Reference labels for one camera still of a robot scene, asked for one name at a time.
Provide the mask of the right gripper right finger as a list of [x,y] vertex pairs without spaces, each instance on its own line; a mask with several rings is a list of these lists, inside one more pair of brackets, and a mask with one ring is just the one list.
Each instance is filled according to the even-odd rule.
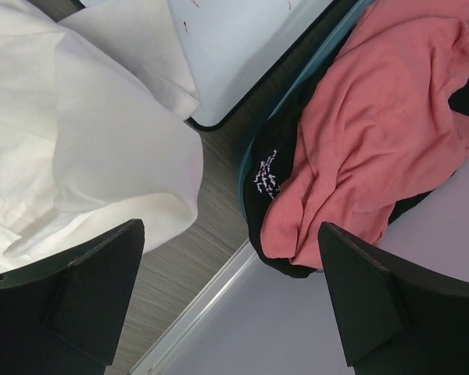
[[318,242],[349,367],[357,374],[469,374],[469,283],[333,223]]

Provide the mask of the white t-shirt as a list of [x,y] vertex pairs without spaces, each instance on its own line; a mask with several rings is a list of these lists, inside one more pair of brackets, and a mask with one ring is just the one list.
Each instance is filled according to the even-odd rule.
[[132,219],[151,251],[198,215],[199,93],[165,1],[56,22],[0,1],[0,273]]

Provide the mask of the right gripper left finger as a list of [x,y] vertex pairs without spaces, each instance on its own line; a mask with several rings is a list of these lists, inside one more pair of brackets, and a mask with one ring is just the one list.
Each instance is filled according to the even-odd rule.
[[0,374],[103,374],[113,364],[145,242],[129,220],[0,273]]

